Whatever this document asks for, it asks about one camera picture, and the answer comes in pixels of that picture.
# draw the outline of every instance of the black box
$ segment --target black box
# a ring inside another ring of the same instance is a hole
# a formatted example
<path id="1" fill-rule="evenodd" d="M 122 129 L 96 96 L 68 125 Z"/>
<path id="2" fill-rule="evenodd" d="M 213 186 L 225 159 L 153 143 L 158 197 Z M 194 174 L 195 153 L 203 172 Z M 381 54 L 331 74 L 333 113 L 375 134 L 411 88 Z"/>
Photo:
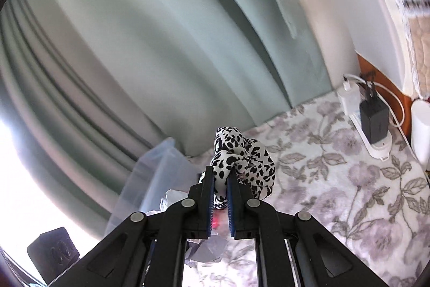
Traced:
<path id="1" fill-rule="evenodd" d="M 375 96 L 364 100 L 360 104 L 361 129 L 370 144 L 377 143 L 386 137 L 388 133 L 388 106 Z"/>
<path id="2" fill-rule="evenodd" d="M 65 228 L 41 234 L 27 247 L 27 253 L 46 284 L 79 259 L 79 252 Z"/>

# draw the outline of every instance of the power strip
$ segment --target power strip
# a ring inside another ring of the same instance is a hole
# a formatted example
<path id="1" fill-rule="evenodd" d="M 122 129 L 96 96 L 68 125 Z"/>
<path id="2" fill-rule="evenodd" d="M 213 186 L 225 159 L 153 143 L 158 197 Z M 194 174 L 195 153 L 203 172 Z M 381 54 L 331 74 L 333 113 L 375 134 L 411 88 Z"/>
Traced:
<path id="1" fill-rule="evenodd" d="M 390 158 L 391 145 L 393 144 L 393 136 L 390 131 L 388 131 L 385 138 L 378 141 L 377 143 L 370 144 L 367 140 L 366 136 L 361 129 L 361 118 L 360 111 L 357 111 L 351 115 L 349 115 L 351 121 L 354 123 L 355 128 L 363 139 L 364 145 L 366 146 L 367 151 L 373 158 L 380 159 L 381 161 L 386 161 Z"/>

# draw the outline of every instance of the green curtain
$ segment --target green curtain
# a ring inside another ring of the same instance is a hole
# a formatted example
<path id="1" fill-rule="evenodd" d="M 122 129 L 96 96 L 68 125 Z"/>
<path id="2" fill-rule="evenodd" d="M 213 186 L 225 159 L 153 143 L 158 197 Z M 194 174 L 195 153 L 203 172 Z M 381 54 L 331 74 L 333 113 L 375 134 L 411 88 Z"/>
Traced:
<path id="1" fill-rule="evenodd" d="M 96 237 L 165 137 L 196 156 L 332 89 L 298 0 L 8 0 L 0 72 L 24 163 Z"/>

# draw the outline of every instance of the leopard print fabric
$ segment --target leopard print fabric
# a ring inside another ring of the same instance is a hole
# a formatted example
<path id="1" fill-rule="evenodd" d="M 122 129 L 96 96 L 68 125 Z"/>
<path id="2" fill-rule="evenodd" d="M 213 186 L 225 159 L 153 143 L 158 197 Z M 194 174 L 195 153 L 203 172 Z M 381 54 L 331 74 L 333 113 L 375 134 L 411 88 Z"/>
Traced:
<path id="1" fill-rule="evenodd" d="M 227 177 L 237 173 L 239 183 L 250 186 L 254 198 L 264 199 L 272 193 L 275 182 L 275 164 L 264 145 L 247 139 L 234 127 L 218 128 L 214 143 L 214 208 L 227 206 Z"/>

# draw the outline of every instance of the transparent plastic bin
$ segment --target transparent plastic bin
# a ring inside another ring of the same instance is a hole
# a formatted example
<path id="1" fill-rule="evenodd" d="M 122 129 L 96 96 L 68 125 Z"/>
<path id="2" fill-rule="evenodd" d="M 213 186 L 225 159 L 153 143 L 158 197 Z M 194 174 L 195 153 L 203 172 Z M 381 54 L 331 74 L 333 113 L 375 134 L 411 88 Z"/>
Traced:
<path id="1" fill-rule="evenodd" d="M 107 223 L 105 236 L 131 213 L 160 210 L 167 190 L 184 192 L 198 182 L 200 169 L 175 148 L 171 137 L 145 153 L 133 168 Z"/>

